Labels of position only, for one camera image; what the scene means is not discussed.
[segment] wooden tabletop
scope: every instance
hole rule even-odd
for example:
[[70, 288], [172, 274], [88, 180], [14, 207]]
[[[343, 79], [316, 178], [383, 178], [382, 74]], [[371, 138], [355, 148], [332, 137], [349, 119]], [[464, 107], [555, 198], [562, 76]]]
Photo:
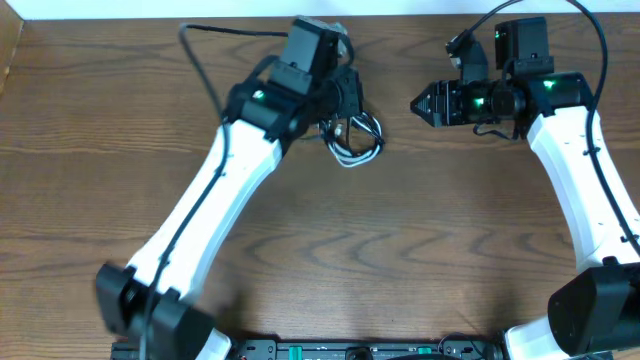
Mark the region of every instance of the wooden tabletop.
[[[343, 169], [322, 143], [295, 143], [238, 219], [198, 306], [223, 314], [225, 329], [296, 339], [491, 334], [545, 314], [576, 272], [536, 156], [522, 141], [436, 130], [409, 112], [430, 82], [458, 76], [444, 44], [477, 18], [339, 19], [388, 146]], [[493, 24], [513, 18], [477, 32], [491, 63]], [[581, 71], [595, 87], [601, 55], [590, 23], [547, 19], [556, 70]], [[605, 137], [640, 205], [640, 15], [600, 19], [610, 48]], [[108, 357], [95, 274], [106, 260], [126, 264], [160, 226], [219, 124], [178, 45], [180, 22], [26, 23], [0, 102], [0, 358]], [[189, 37], [223, 96], [283, 47]]]

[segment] white background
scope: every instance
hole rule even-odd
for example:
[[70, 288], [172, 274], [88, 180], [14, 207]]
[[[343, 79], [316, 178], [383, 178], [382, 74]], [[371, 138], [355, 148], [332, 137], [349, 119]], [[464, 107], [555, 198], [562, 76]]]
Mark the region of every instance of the white background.
[[[503, 0], [8, 0], [25, 20], [166, 17], [479, 14]], [[640, 12], [640, 0], [582, 0], [594, 12]], [[526, 0], [504, 12], [572, 12], [564, 0]]]

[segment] brown wooden surface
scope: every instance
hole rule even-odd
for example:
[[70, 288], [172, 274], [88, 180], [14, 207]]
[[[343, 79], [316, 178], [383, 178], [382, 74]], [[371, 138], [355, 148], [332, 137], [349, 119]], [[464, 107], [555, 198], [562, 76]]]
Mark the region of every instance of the brown wooden surface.
[[[611, 50], [604, 131], [640, 204], [640, 15], [600, 18]], [[535, 155], [470, 128], [432, 129], [408, 111], [429, 82], [456, 78], [443, 45], [475, 19], [340, 19], [388, 147], [346, 170], [322, 144], [296, 143], [240, 216], [199, 306], [235, 303], [225, 328], [283, 338], [489, 334], [545, 313], [575, 262]], [[590, 24], [548, 20], [557, 70], [582, 71], [595, 87]], [[26, 24], [0, 103], [0, 357], [107, 358], [96, 271], [108, 259], [125, 264], [160, 226], [218, 124], [177, 44], [179, 23]], [[478, 32], [490, 60], [492, 25]], [[283, 44], [190, 37], [222, 95]]]
[[4, 0], [0, 0], [0, 97], [4, 92], [9, 65], [20, 39], [22, 19]]

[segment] green led indicator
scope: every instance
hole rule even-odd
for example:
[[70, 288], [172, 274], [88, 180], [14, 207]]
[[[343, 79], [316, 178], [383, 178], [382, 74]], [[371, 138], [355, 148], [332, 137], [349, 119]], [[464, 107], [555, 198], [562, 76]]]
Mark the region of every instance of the green led indicator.
[[556, 82], [551, 80], [545, 80], [542, 82], [542, 84], [544, 85], [544, 87], [547, 88], [547, 90], [551, 90], [551, 88], [553, 87], [553, 85], [556, 84]]
[[256, 90], [256, 92], [253, 93], [253, 98], [256, 100], [262, 100], [264, 98], [264, 91]]

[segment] wood grain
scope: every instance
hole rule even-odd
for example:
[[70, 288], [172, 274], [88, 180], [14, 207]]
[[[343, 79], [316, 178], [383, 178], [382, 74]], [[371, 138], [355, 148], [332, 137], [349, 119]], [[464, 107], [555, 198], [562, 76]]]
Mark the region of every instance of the wood grain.
[[22, 19], [4, 0], [0, 0], [0, 97], [9, 76], [9, 66], [20, 40]]
[[[539, 161], [524, 143], [436, 131], [408, 111], [429, 82], [456, 78], [443, 45], [476, 18], [339, 19], [388, 147], [346, 170], [322, 144], [294, 144], [220, 250], [200, 307], [230, 319], [225, 328], [283, 338], [491, 334], [544, 314], [575, 260]], [[600, 112], [638, 204], [640, 15], [600, 18], [611, 51]], [[290, 21], [198, 20], [280, 31]], [[557, 70], [595, 84], [590, 24], [548, 21]], [[218, 124], [176, 41], [180, 22], [25, 25], [0, 103], [0, 357], [108, 357], [96, 271], [126, 263], [160, 226]], [[478, 32], [489, 59], [492, 25]], [[223, 96], [283, 45], [189, 36]]]

